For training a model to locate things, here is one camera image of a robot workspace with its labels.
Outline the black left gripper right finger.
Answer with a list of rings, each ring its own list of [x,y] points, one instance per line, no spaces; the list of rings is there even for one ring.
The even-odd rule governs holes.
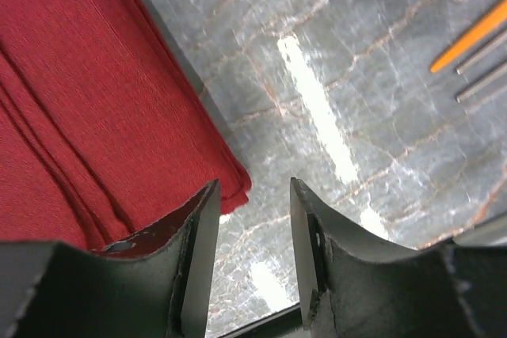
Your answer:
[[[487,251],[389,242],[290,183],[303,327],[314,337],[484,337]]]

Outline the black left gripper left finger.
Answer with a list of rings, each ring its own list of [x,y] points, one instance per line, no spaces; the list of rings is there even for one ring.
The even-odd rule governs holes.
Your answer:
[[[4,241],[2,336],[204,336],[220,211],[213,180],[177,210],[99,251]]]

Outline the red cloth napkin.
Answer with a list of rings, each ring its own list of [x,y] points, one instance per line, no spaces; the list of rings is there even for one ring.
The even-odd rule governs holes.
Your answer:
[[[1,237],[101,249],[250,177],[142,0],[1,0]]]

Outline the orange plastic fork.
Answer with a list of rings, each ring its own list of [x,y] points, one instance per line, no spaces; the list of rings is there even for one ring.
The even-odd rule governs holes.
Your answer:
[[[430,72],[436,73],[446,67],[505,21],[506,0],[501,0],[437,57],[429,68]]]

